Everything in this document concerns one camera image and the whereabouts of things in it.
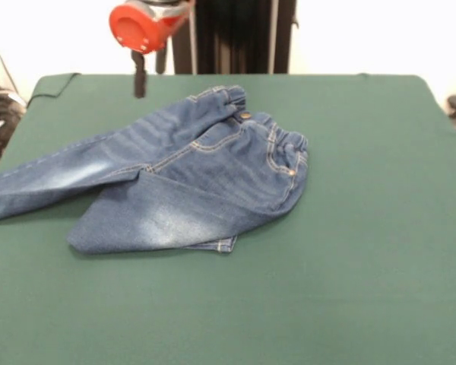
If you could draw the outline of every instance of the blue denim jeans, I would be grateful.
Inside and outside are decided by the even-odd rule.
[[[104,186],[68,235],[78,251],[231,252],[294,207],[307,157],[304,136],[245,110],[241,87],[215,87],[1,173],[0,219]]]

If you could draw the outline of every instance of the black cable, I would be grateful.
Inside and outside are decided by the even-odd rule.
[[[10,82],[11,82],[12,87],[14,88],[14,91],[15,91],[17,94],[19,94],[18,89],[17,89],[17,85],[15,84],[14,79],[13,79],[12,76],[10,75],[10,72],[8,72],[7,66],[5,65],[5,62],[3,61],[3,58],[2,58],[2,55],[1,55],[1,54],[0,54],[0,63],[2,64],[3,69],[5,70],[5,73],[7,74],[8,79],[9,79]]]

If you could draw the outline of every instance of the white background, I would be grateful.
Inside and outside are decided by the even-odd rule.
[[[43,75],[131,73],[108,26],[121,1],[0,0],[0,52],[21,95]],[[290,73],[419,75],[444,106],[456,93],[456,0],[435,1],[298,0]],[[147,66],[154,73],[152,57]]]

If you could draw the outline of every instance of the jeans waistband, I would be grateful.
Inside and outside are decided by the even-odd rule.
[[[274,119],[267,113],[238,112],[235,118],[240,123],[251,122],[258,127],[258,133],[264,136],[270,143],[284,147],[292,145],[296,151],[307,153],[307,138],[298,132],[288,132],[277,125]]]

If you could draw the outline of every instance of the green table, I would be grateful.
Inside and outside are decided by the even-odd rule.
[[[217,84],[308,137],[296,209],[230,255],[79,255],[97,192],[1,221],[0,364],[456,365],[456,131],[419,78],[47,77],[0,170]]]

